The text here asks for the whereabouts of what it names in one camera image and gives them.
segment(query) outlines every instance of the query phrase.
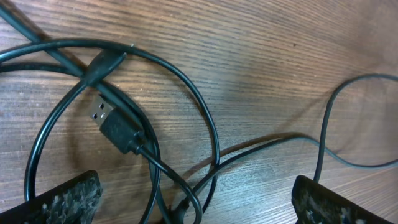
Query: wooden table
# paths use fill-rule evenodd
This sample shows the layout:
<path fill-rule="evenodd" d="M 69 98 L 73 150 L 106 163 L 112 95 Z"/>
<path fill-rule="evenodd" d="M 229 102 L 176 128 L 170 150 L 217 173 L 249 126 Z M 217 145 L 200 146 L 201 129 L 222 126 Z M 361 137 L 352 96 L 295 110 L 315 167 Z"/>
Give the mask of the wooden table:
<path fill-rule="evenodd" d="M 393 0 L 12 2 L 53 38 L 135 43 L 174 63 L 203 94 L 223 151 L 273 133 L 298 131 L 318 138 L 326 101 L 339 83 L 398 69 L 398 3 Z M 1 49 L 28 43 L 0 23 Z M 68 50 L 85 63 L 99 52 Z M 45 53 L 18 60 L 54 62 Z M 209 169 L 210 136 L 184 84 L 138 57 L 128 57 L 107 80 L 142 106 L 155 127 L 162 159 L 188 183 L 198 182 Z M 0 211 L 23 202 L 35 135 L 76 82 L 48 72 L 1 75 Z M 397 87 L 392 81 L 366 80 L 344 90 L 331 114 L 326 145 L 351 162 L 397 159 Z M 95 223 L 137 223 L 151 187 L 147 162 L 120 154 L 86 115 L 95 94 L 86 90 L 55 125 L 40 160 L 37 190 L 97 170 L 104 194 Z M 295 223 L 290 191 L 297 175 L 313 176 L 316 158 L 317 147 L 294 141 L 231 166 L 219 177 L 203 223 Z M 356 170 L 325 156 L 320 183 L 398 222 L 397 171 Z M 161 185 L 169 205 L 183 197 L 167 178 Z M 200 195 L 202 203 L 205 196 Z M 185 221 L 193 217 L 190 210 Z M 159 219 L 155 208 L 150 220 Z"/>

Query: thin black wire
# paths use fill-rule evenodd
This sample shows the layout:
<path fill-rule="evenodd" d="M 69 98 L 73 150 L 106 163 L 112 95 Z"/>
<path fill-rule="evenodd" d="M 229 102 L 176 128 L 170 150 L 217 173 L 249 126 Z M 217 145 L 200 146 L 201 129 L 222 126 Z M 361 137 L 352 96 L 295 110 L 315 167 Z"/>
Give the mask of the thin black wire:
<path fill-rule="evenodd" d="M 323 116 L 323 121 L 322 121 L 322 128 L 321 128 L 321 136 L 319 139 L 319 153 L 318 153 L 318 162 L 317 162 L 317 168 L 315 169 L 315 174 L 313 176 L 313 181 L 319 182 L 319 178 L 321 176 L 321 171 L 322 171 L 322 164 L 323 164 L 323 155 L 325 152 L 325 142 L 326 142 L 326 131 L 328 129 L 328 122 L 329 122 L 329 116 L 331 113 L 331 107 L 333 106 L 333 102 L 335 101 L 337 95 L 339 92 L 344 89 L 346 86 L 349 84 L 358 81 L 358 80 L 364 80 L 368 78 L 383 78 L 387 80 L 392 80 L 392 81 L 398 81 L 398 77 L 393 76 L 393 75 L 386 75 L 386 74 L 367 74 L 367 75 L 361 75 L 352 79 L 349 79 L 342 84 L 340 84 L 331 94 L 328 103 L 326 105 L 325 109 L 325 115 Z"/>
<path fill-rule="evenodd" d="M 0 72 L 12 72 L 18 70 L 40 70 L 40 71 L 48 71 L 48 72 L 58 72 L 64 73 L 67 75 L 73 75 L 78 77 L 75 73 L 70 71 L 69 69 L 60 66 L 54 65 L 49 63 L 9 63 L 7 65 L 3 65 L 0 67 Z M 147 138 L 153 142 L 153 150 L 155 156 L 160 159 L 160 151 L 159 151 L 159 143 L 155 134 L 155 131 L 150 124 L 148 118 L 146 117 L 145 113 L 138 107 L 135 102 L 133 102 L 130 97 L 124 94 L 121 90 L 116 88 L 115 86 L 107 83 L 106 81 L 101 80 L 97 85 L 96 88 L 103 94 L 106 95 L 108 98 L 112 99 L 112 102 L 121 108 L 126 114 L 133 116 L 131 113 L 136 114 L 136 116 L 140 117 L 141 123 L 143 125 L 144 130 L 146 131 Z M 152 164 L 150 164 L 150 177 L 152 181 L 152 190 L 149 197 L 149 201 L 147 207 L 142 215 L 140 223 L 147 223 L 149 219 L 149 215 L 153 210 L 153 206 L 155 203 L 155 198 L 158 203 L 159 210 L 164 216 L 164 220 L 166 223 L 172 223 L 169 218 L 169 214 L 167 211 L 167 207 L 163 200 L 162 192 L 160 191 L 159 182 L 160 182 L 160 172 L 159 169 Z"/>
<path fill-rule="evenodd" d="M 43 41 L 40 35 L 36 34 L 29 26 L 19 20 L 4 4 L 0 3 L 0 16 L 8 22 L 15 30 L 18 30 L 22 35 L 28 38 L 32 42 Z M 85 69 L 79 67 L 74 61 L 68 56 L 57 49 L 46 50 L 46 52 L 53 58 L 58 60 L 62 65 L 70 69 L 75 75 L 81 77 L 84 74 Z"/>
<path fill-rule="evenodd" d="M 69 71 L 65 67 L 61 67 L 59 65 L 44 64 L 44 63 L 8 64 L 8 65 L 4 65 L 4 66 L 0 67 L 0 72 L 11 72 L 11 71 L 16 71 L 16 70 L 45 70 L 45 71 L 50 71 L 50 72 L 66 73 L 66 74 L 70 74 L 70 75 L 72 74 L 71 71 Z M 353 82 L 355 82 L 357 80 L 362 80 L 362 79 L 366 79 L 366 78 L 386 78 L 386 79 L 389 79 L 389 80 L 398 81 L 397 77 L 392 76 L 392 75 L 384 75 L 384 74 L 363 75 L 363 76 L 360 76 L 360 77 L 356 77 L 356 78 L 347 80 L 344 83 L 342 83 L 332 93 L 332 95 L 331 95 L 331 97 L 329 99 L 329 102 L 328 102 L 328 104 L 326 106 L 324 118 L 326 118 L 326 119 L 329 118 L 329 115 L 330 115 L 330 112 L 331 112 L 331 107 L 333 106 L 334 99 L 337 97 L 339 92 L 344 87 L 346 87 L 350 83 L 353 83 Z M 325 124 L 325 121 L 324 121 L 323 124 L 324 125 L 322 126 L 321 133 L 326 133 L 325 128 L 327 127 L 327 123 Z M 265 150 L 265 149 L 270 149 L 272 146 L 276 146 L 276 145 L 285 143 L 287 141 L 295 140 L 295 139 L 307 140 L 307 141 L 313 143 L 314 145 L 319 145 L 320 146 L 320 143 L 318 141 L 316 141 L 315 139 L 313 139 L 313 138 L 311 138 L 309 136 L 298 135 L 298 134 L 287 136 L 287 137 L 280 138 L 280 139 L 276 139 L 274 141 L 268 142 L 268 143 L 263 144 L 261 146 L 255 147 L 254 149 L 251 149 L 251 150 L 246 151 L 244 153 L 238 154 L 237 156 L 234 156 L 234 157 L 228 159 L 227 161 L 223 162 L 222 164 L 220 164 L 220 166 L 218 168 L 213 169 L 199 183 L 196 184 L 196 186 L 193 188 L 194 193 L 195 194 L 198 193 L 210 179 L 212 179 L 216 174 L 221 172 L 226 166 L 230 165 L 231 163 L 236 162 L 236 161 L 238 161 L 240 159 L 244 159 L 245 157 L 247 157 L 247 156 L 249 156 L 249 155 L 251 155 L 251 154 L 253 154 L 255 152 L 259 152 L 259 151 Z M 387 162 L 387 163 L 384 163 L 384 164 L 378 164 L 378 165 L 353 164 L 353 163 L 348 162 L 348 161 L 342 159 L 341 157 L 337 156 L 333 151 L 327 149 L 325 146 L 323 147 L 323 150 L 325 150 L 332 158 L 336 159 L 337 161 L 341 162 L 342 164 L 350 166 L 350 167 L 354 167 L 354 168 L 357 168 L 357 169 L 375 170 L 375 169 L 385 169 L 385 168 L 388 168 L 388 167 L 394 167 L 394 166 L 398 165 L 398 160 L 393 160 L 393 161 L 390 161 L 390 162 Z"/>
<path fill-rule="evenodd" d="M 51 41 L 42 42 L 42 43 L 39 43 L 39 44 L 29 44 L 29 45 L 25 45 L 25 46 L 20 46 L 20 47 L 11 49 L 11 50 L 9 50 L 7 52 L 0 53 L 0 63 L 4 62 L 6 60 L 12 59 L 14 57 L 18 57 L 20 55 L 29 54 L 29 53 L 40 51 L 40 50 L 48 50 L 48 49 L 54 49 L 54 48 L 57 48 L 57 47 L 72 47 L 72 46 L 74 46 L 74 47 L 101 47 L 101 48 L 104 48 L 104 49 L 120 50 L 122 52 L 127 52 L 127 53 L 132 53 L 132 54 L 134 54 L 135 50 L 136 50 L 134 48 L 130 48 L 128 45 L 123 45 L 123 44 L 114 43 L 114 42 L 107 42 L 107 41 L 103 41 L 103 40 L 82 40 L 82 39 L 51 40 Z M 173 67 L 172 65 L 171 65 L 171 67 L 168 67 L 169 63 L 164 61 L 164 60 L 162 60 L 161 58 L 158 58 L 158 57 L 156 57 L 154 55 L 148 55 L 147 52 L 144 52 L 142 50 L 138 50 L 137 52 L 138 52 L 138 54 L 140 56 L 142 56 L 144 58 L 147 58 L 147 59 L 149 59 L 151 61 L 157 62 L 157 60 L 160 60 L 163 64 L 159 63 L 159 62 L 157 62 L 157 63 L 161 64 L 162 66 L 164 66 L 165 68 L 169 69 L 170 71 L 181 75 L 180 71 L 177 68 Z M 27 64 L 27 65 L 10 65 L 8 67 L 6 65 L 6 66 L 4 66 L 5 68 L 2 68 L 3 69 L 2 71 L 5 72 L 7 69 L 11 70 L 12 66 L 14 66 L 14 68 L 17 68 L 18 66 L 19 66 L 19 68 L 25 66 L 26 69 L 28 69 L 28 68 L 40 68 L 40 70 L 43 70 L 45 68 L 50 70 L 50 69 L 54 68 L 54 67 L 52 67 L 52 65 L 43 65 L 43 64 L 33 64 L 33 63 L 31 63 L 31 64 Z M 320 143 L 319 143 L 319 145 L 320 145 L 320 153 L 319 153 L 319 155 L 322 155 L 322 156 L 318 155 L 317 170 L 316 170 L 315 177 L 314 177 L 314 180 L 316 180 L 316 181 L 319 180 L 320 170 L 322 169 L 323 152 L 325 150 L 325 135 L 326 135 L 326 128 L 327 128 L 327 120 L 328 120 L 329 115 L 330 115 L 331 106 L 333 105 L 333 101 L 336 98 L 337 94 L 345 86 L 349 85 L 352 82 L 355 82 L 356 80 L 360 80 L 360 79 L 364 79 L 364 78 L 386 78 L 386 79 L 398 81 L 398 78 L 395 77 L 395 76 L 392 76 L 392 75 L 384 75 L 384 74 L 364 75 L 364 76 L 361 76 L 361 77 L 357 77 L 357 78 L 348 80 L 347 82 L 344 82 L 343 84 L 341 84 L 333 92 L 333 94 L 332 94 L 332 96 L 331 96 L 331 98 L 330 98 L 330 100 L 328 102 L 328 106 L 326 107 L 324 121 L 323 121 L 323 125 L 322 125 L 321 138 L 320 138 Z M 184 82 L 185 83 L 191 83 L 189 79 L 186 79 Z M 82 86 L 84 86 L 84 85 L 77 85 L 77 86 L 74 87 L 73 90 L 75 92 L 79 92 L 79 91 L 81 91 L 81 89 L 84 89 Z M 69 92 L 67 95 L 69 96 L 69 98 L 73 98 L 73 97 L 75 97 L 76 94 L 73 94 L 72 92 Z M 66 99 L 66 100 L 64 100 L 64 99 L 65 99 L 65 97 L 63 98 L 63 101 L 66 101 L 66 103 L 59 103 L 58 104 L 58 105 L 61 105 L 61 106 L 58 106 L 60 108 L 60 110 L 62 110 L 63 107 L 66 107 L 65 105 L 70 103 L 68 101 L 68 99 Z M 252 154 L 254 152 L 257 152 L 257 151 L 260 151 L 260 150 L 263 150 L 263 149 L 268 149 L 271 146 L 275 146 L 277 144 L 281 144 L 283 142 L 286 142 L 286 141 L 289 141 L 289 140 L 292 140 L 292 139 L 297 139 L 297 138 L 298 137 L 291 136 L 291 137 L 287 137 L 287 138 L 283 138 L 283 139 L 278 139 L 278 140 L 269 142 L 269 143 L 267 143 L 267 144 L 265 144 L 263 146 L 259 146 L 259 147 L 256 147 L 254 149 L 251 149 L 251 150 L 249 150 L 247 152 L 244 152 L 242 154 L 239 154 L 239 155 L 227 160 L 226 162 L 222 163 L 222 165 L 214 167 L 210 171 L 210 173 L 208 175 L 206 175 L 206 177 L 203 178 L 193 188 L 193 191 L 194 192 L 198 192 L 200 189 L 202 189 L 205 186 L 205 184 L 208 181 L 210 181 L 210 179 L 216 177 L 217 173 L 219 171 L 221 171 L 224 167 L 226 167 L 228 164 L 230 164 L 230 163 L 232 163 L 234 161 L 237 161 L 239 159 L 242 159 L 242 158 L 244 158 L 244 157 L 246 157 L 246 156 L 248 156 L 248 155 L 250 155 L 250 154 Z M 154 156 L 151 157 L 151 155 L 152 154 L 145 154 L 144 156 L 146 156 L 147 158 L 150 158 L 149 159 L 150 162 L 155 164 L 155 166 L 160 168 L 162 171 L 168 172 L 168 173 L 171 172 L 172 169 L 165 167 L 165 164 L 162 163 L 162 161 L 160 159 L 156 159 Z M 345 160 L 343 160 L 342 158 L 339 158 L 335 154 L 334 154 L 333 157 L 335 159 L 337 158 L 340 162 L 343 162 L 343 163 L 345 163 L 345 164 L 347 164 L 349 166 L 367 168 L 367 169 L 382 168 L 382 167 L 387 167 L 387 166 L 396 166 L 397 163 L 398 163 L 397 160 L 394 160 L 394 161 L 391 161 L 391 162 L 388 162 L 388 163 L 385 163 L 385 164 L 381 164 L 381 165 L 364 166 L 364 165 L 358 165 L 358 164 L 352 164 L 352 163 L 346 162 Z M 191 199 L 191 202 L 193 203 L 193 206 L 195 207 L 195 211 L 196 211 L 196 215 L 197 215 L 195 223 L 197 223 L 197 222 L 200 221 L 201 216 L 202 216 L 201 211 L 198 208 L 198 205 L 200 205 L 199 201 L 195 200 L 196 199 L 196 195 L 194 195 L 194 194 L 191 195 L 191 193 L 189 191 L 190 188 L 189 188 L 188 185 L 186 185 L 186 183 L 182 182 L 182 184 L 180 184 L 180 185 L 182 186 L 183 189 L 185 189 L 185 193 Z"/>
<path fill-rule="evenodd" d="M 57 41 L 57 40 L 50 40 L 47 43 L 42 42 L 39 44 L 35 44 L 35 43 L 31 43 L 31 44 L 27 44 L 21 47 L 16 47 L 11 51 L 14 51 L 13 53 L 9 54 L 10 51 L 7 52 L 3 52 L 0 53 L 0 63 L 5 62 L 6 60 L 9 60 L 11 58 L 15 58 L 18 57 L 20 55 L 24 55 L 24 54 L 29 54 L 29 53 L 33 53 L 36 51 L 41 51 L 47 48 L 47 50 L 51 50 L 57 47 L 61 47 L 62 44 L 71 44 L 71 46 L 76 45 L 76 44 L 85 44 L 84 42 L 86 42 L 86 44 L 88 45 L 93 45 L 101 47 L 100 45 L 104 45 L 104 49 L 113 49 L 113 50 L 119 50 L 122 52 L 127 52 L 127 53 L 132 53 L 132 47 L 128 46 L 128 45 L 123 45 L 123 44 L 119 44 L 119 43 L 115 43 L 115 42 L 107 42 L 107 41 L 103 41 L 103 40 L 82 40 L 79 42 L 79 40 L 65 40 L 65 41 Z M 198 100 L 198 103 L 200 105 L 200 108 L 202 109 L 202 111 L 205 114 L 205 118 L 206 121 L 208 122 L 209 126 L 210 126 L 210 132 L 211 132 L 211 137 L 212 137 L 212 145 L 213 145 L 213 155 L 214 157 L 214 165 L 215 167 L 219 164 L 220 162 L 220 149 L 219 149 L 219 144 L 218 144 L 218 135 L 216 132 L 216 128 L 215 128 L 215 124 L 213 119 L 211 118 L 210 112 L 207 108 L 207 105 L 205 104 L 203 97 L 201 96 L 201 94 L 199 93 L 199 91 L 196 89 L 196 87 L 194 86 L 194 84 L 192 83 L 192 81 L 189 80 L 189 78 L 183 74 L 177 67 L 174 67 L 172 64 L 166 62 L 165 60 L 149 54 L 143 50 L 139 50 L 137 48 L 134 48 L 134 50 L 136 50 L 136 54 L 140 55 L 141 57 L 147 58 L 148 60 L 154 61 L 156 63 L 159 63 L 161 66 L 165 67 L 166 69 L 170 70 L 171 72 L 173 72 L 174 74 L 176 74 L 185 84 L 187 84 L 187 86 L 189 87 L 189 89 L 191 89 L 191 91 L 193 92 L 193 94 L 195 95 L 195 97 Z M 39 158 L 40 158 L 40 154 L 41 151 L 43 149 L 44 146 L 44 142 L 46 140 L 48 136 L 48 133 L 45 132 L 44 129 L 42 129 L 38 135 L 37 138 L 37 142 L 35 142 L 33 148 L 32 148 L 32 154 L 30 155 L 30 159 L 28 160 L 28 165 L 27 165 L 27 172 L 25 175 L 25 192 L 28 192 L 28 196 L 32 195 L 32 193 L 34 193 L 34 181 L 35 181 L 35 173 L 37 171 L 37 166 L 36 163 L 38 163 Z M 211 201 L 211 198 L 214 194 L 215 191 L 215 187 L 216 187 L 216 180 L 217 180 L 217 176 L 214 176 L 213 178 L 213 182 L 211 184 L 211 190 L 208 194 L 208 198 L 206 200 L 206 204 L 208 205 Z M 201 216 L 203 215 L 203 213 L 197 213 L 197 218 L 196 220 L 201 220 Z"/>

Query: usb plug housing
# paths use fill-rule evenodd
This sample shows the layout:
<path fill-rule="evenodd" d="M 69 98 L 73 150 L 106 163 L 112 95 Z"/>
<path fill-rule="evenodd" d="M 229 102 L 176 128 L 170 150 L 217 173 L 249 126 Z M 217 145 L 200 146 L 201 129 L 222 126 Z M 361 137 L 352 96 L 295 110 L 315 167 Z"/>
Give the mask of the usb plug housing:
<path fill-rule="evenodd" d="M 101 95 L 95 97 L 88 111 L 99 130 L 123 154 L 138 153 L 145 144 L 144 130 Z"/>

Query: cable strain relief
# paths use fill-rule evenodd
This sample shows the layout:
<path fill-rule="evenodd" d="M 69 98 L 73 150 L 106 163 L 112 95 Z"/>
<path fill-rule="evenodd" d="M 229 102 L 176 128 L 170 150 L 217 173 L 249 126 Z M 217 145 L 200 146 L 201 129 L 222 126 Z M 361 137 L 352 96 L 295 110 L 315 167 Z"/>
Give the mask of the cable strain relief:
<path fill-rule="evenodd" d="M 136 141 L 130 141 L 129 143 L 129 149 L 135 154 L 135 155 L 139 155 L 141 154 L 142 149 L 144 148 L 144 146 L 142 144 L 138 145 L 136 144 Z"/>

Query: usb-a plug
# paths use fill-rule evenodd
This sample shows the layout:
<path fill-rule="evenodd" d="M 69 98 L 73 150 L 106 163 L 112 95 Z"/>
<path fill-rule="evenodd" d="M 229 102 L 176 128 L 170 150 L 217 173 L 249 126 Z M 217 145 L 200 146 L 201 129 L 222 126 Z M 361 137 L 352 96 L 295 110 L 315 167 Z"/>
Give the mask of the usb-a plug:
<path fill-rule="evenodd" d="M 99 126 L 99 130 L 123 154 L 130 151 L 138 154 L 145 143 L 144 130 L 128 118 L 118 107 L 98 95 L 89 108 L 89 116 Z"/>

